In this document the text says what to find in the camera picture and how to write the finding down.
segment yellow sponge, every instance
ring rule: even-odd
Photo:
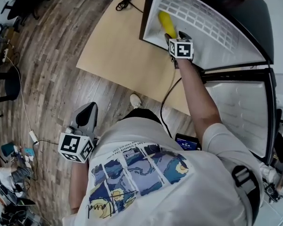
[[[172,39],[176,39],[177,35],[170,15],[166,12],[160,11],[158,14],[158,18],[161,25],[164,27],[166,33],[169,34]]]

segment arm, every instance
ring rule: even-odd
[[[212,124],[221,123],[219,111],[190,61],[177,59],[177,62],[196,135],[202,142],[206,129]]]
[[[236,165],[244,165],[250,169],[257,178],[261,200],[263,200],[264,188],[256,158],[237,137],[221,124],[218,109],[196,69],[187,59],[177,59],[177,62],[189,111],[202,150],[216,155],[229,171],[232,171]]]
[[[11,173],[17,171],[17,169],[18,169],[17,163],[11,164]]]
[[[86,163],[73,162],[70,176],[69,205],[73,214],[77,213],[88,185],[88,161]]]

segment wooden floor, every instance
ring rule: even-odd
[[[39,9],[40,19],[30,17],[26,21],[16,50],[21,55],[18,67],[27,115],[39,140],[58,142],[60,132],[69,124],[71,113],[91,101],[99,106],[97,135],[102,135],[132,110],[129,97],[133,91],[75,67],[110,2],[45,1]],[[10,66],[2,65],[0,71],[6,71]],[[4,83],[0,81],[2,95]],[[144,96],[141,98],[143,106],[159,117],[160,103]],[[0,146],[13,141],[16,145],[32,148],[21,95],[13,102],[0,103],[0,113],[4,114],[0,118]],[[176,132],[193,135],[189,116],[170,108],[164,109],[163,116],[172,135]],[[36,182],[32,181],[29,197],[36,202],[35,210],[40,215],[52,225],[62,225],[62,218],[70,214],[68,189],[71,163],[58,154],[56,145],[40,142],[35,150],[39,178]]]

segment white sneaker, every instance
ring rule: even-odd
[[[131,102],[131,105],[133,106],[133,109],[141,108],[142,106],[141,105],[142,101],[136,94],[130,95],[130,102]]]

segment white cable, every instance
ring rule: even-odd
[[[20,89],[21,89],[21,95],[22,95],[22,101],[23,101],[23,106],[24,106],[24,111],[25,111],[25,115],[26,115],[26,118],[27,118],[27,122],[28,122],[28,127],[29,127],[29,131],[31,131],[32,129],[30,128],[30,123],[29,123],[29,119],[28,119],[28,116],[27,116],[27,112],[26,112],[26,108],[25,108],[25,102],[24,102],[24,98],[23,98],[23,91],[22,91],[22,82],[21,82],[21,77],[20,77],[20,73],[17,69],[17,67],[14,65],[14,63],[10,60],[9,57],[6,56],[6,58],[11,62],[11,64],[15,67],[15,69],[17,70],[17,73],[19,75],[19,80],[20,80]]]

